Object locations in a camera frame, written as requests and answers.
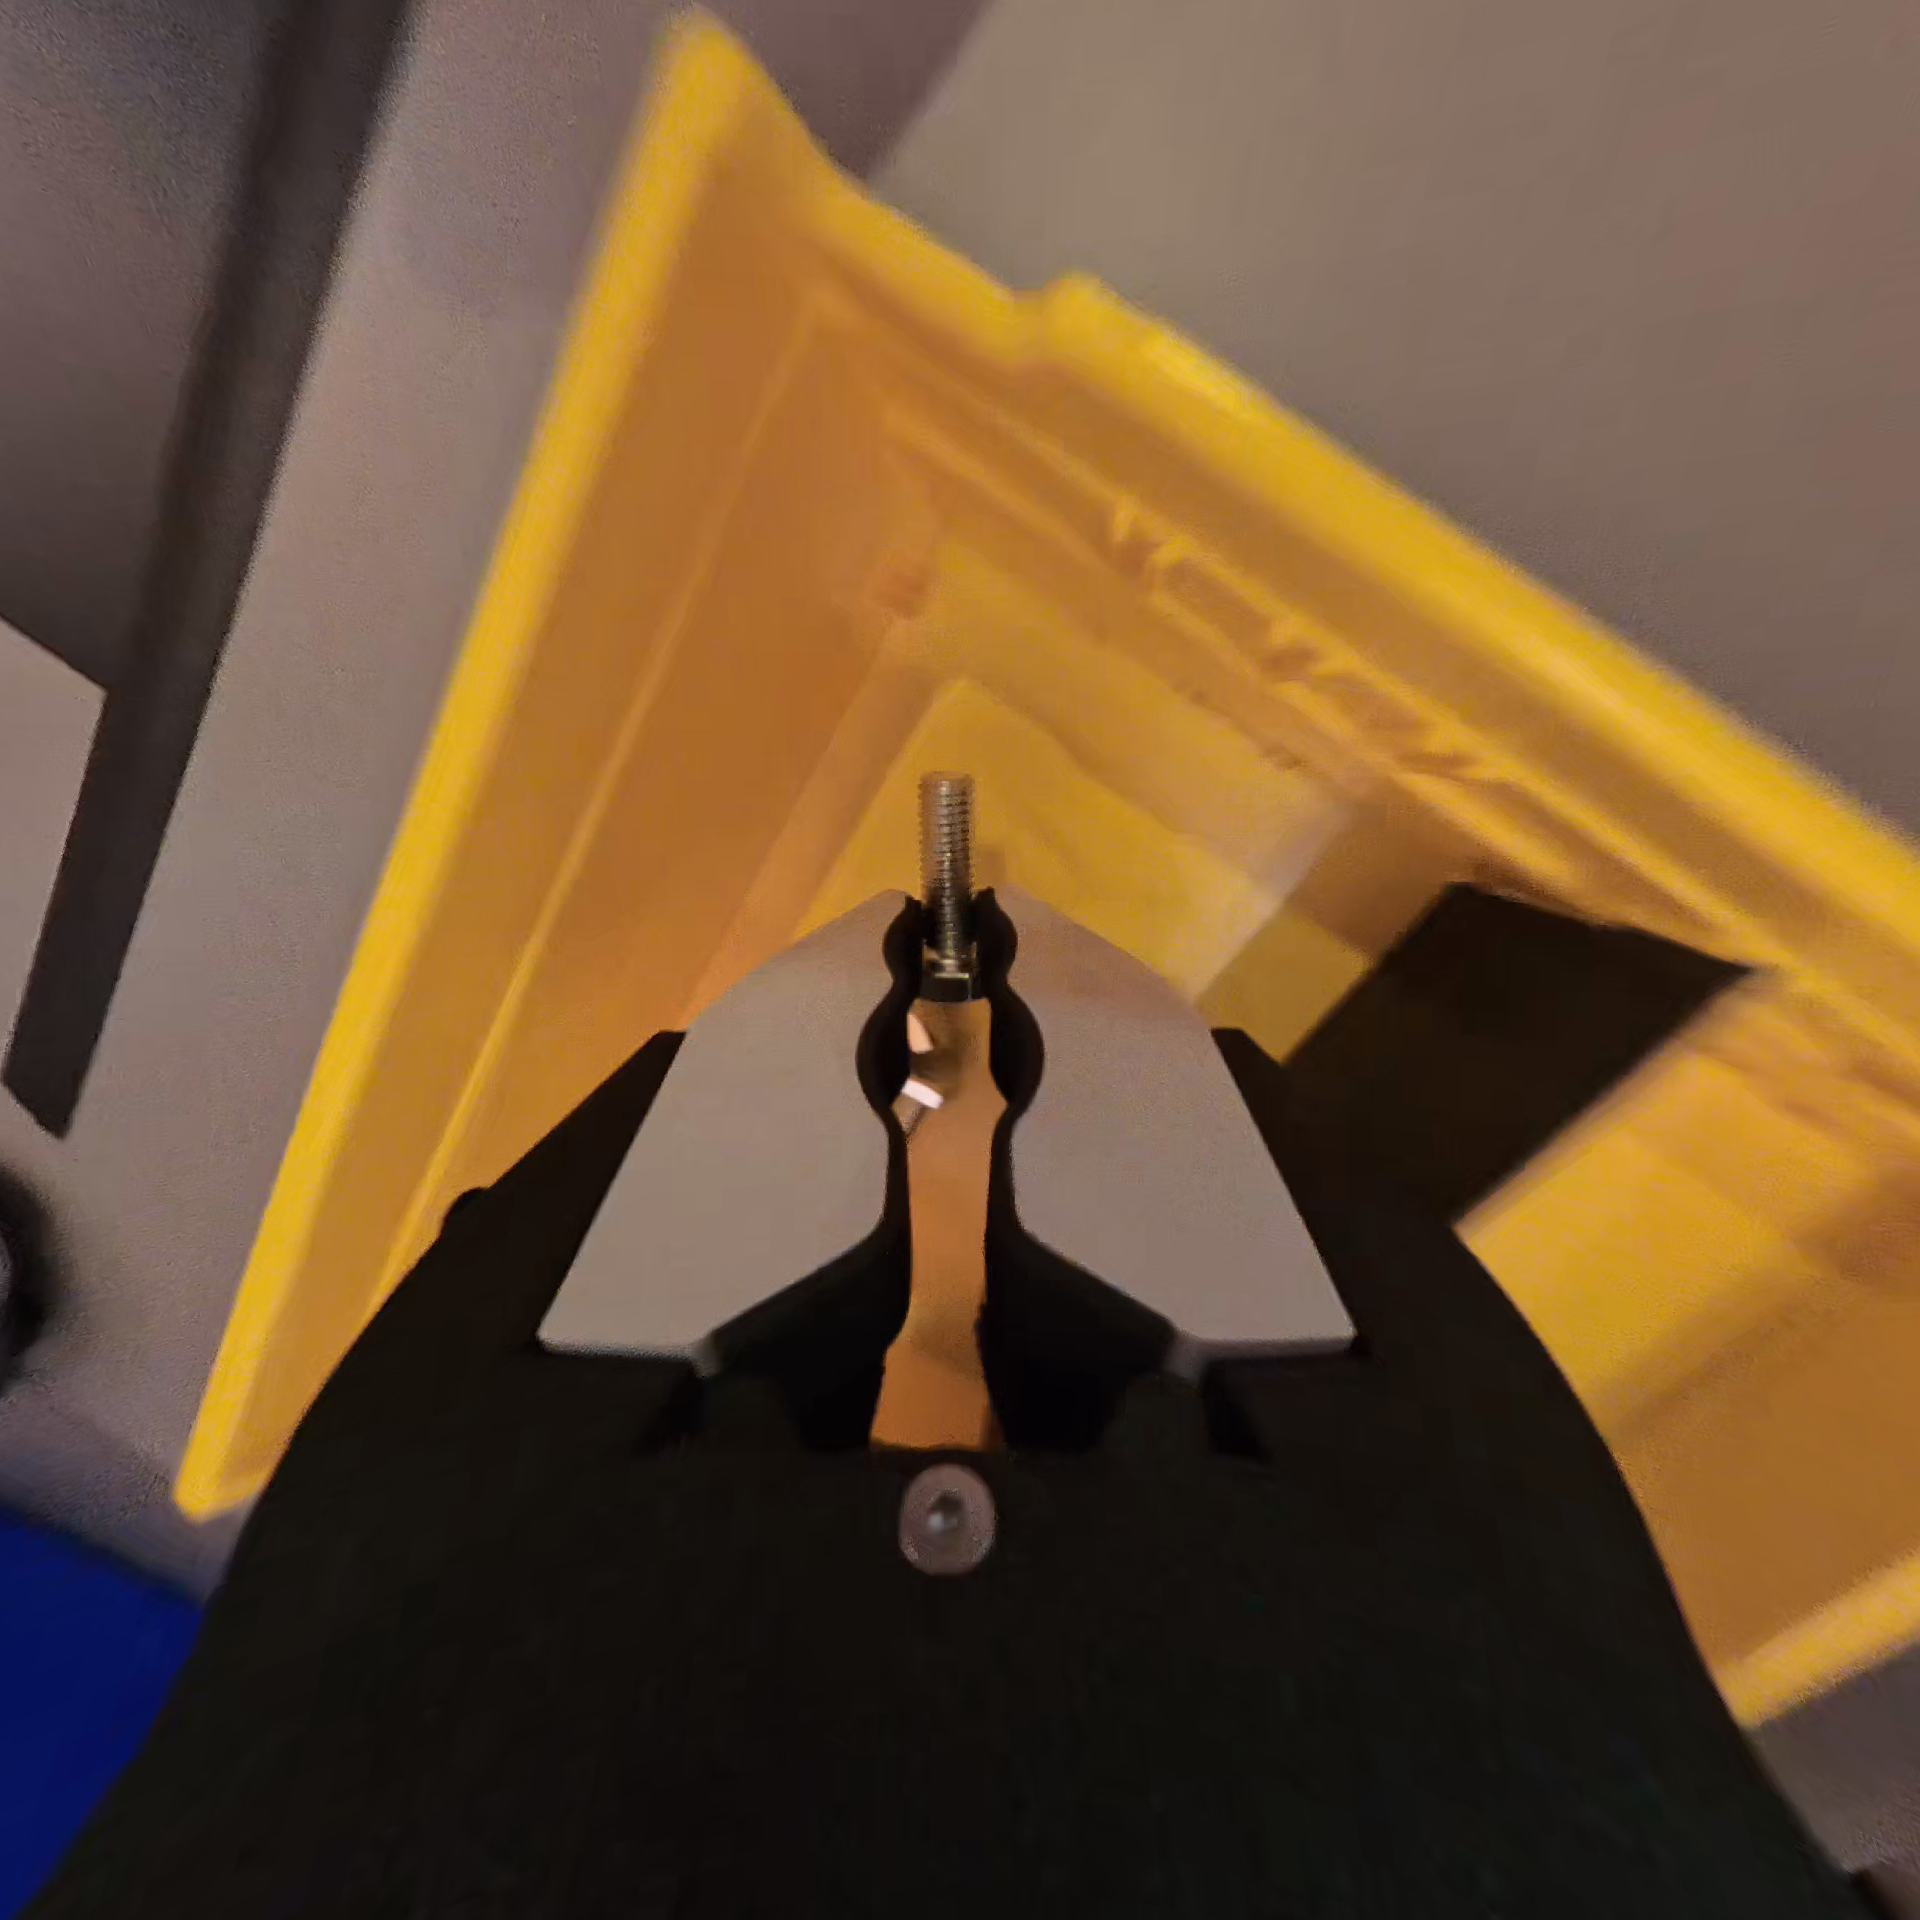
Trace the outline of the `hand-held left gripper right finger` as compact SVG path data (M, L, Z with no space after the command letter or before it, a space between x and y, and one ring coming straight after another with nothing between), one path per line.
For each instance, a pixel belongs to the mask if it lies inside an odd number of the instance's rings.
M1355 1321L1199 1010L1036 896L996 894L1005 1192L1024 1243L1149 1324L1154 1358L1322 1358Z

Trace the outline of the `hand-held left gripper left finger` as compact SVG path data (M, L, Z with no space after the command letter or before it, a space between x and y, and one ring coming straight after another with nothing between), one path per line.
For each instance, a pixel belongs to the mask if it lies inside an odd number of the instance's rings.
M545 1351L719 1358L723 1333L880 1226L893 1151L859 1044L909 908L870 896L692 1020L546 1308Z

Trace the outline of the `silver metal bolt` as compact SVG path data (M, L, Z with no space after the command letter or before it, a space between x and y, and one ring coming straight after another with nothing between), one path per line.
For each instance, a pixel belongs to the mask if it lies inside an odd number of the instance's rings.
M977 782L927 773L919 788L922 880L922 998L965 1004L979 995L975 906Z

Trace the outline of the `yellow plastic bin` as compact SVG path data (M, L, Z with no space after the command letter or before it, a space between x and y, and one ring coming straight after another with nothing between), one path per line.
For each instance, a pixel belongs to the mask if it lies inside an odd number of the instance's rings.
M1454 882L1732 987L1464 1235L1725 1699L1917 1646L1917 847L1091 278L1019 295L673 26L211 1366L253 1500L465 1189L788 942L983 869L1271 1054Z

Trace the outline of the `blue plastic bin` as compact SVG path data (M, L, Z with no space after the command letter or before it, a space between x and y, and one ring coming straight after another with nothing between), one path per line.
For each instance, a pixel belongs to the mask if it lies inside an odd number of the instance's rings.
M147 1738L202 1605L3 1514L3 1914L20 1916Z

